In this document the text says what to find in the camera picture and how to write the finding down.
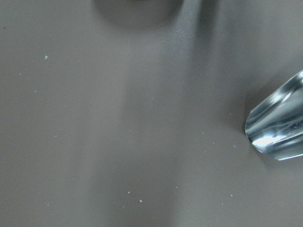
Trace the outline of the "metal scoop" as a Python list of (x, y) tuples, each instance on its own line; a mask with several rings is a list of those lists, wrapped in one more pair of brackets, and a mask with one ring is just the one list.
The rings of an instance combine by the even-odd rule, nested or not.
[(258, 152), (282, 161), (303, 155), (303, 73), (251, 110), (244, 132)]

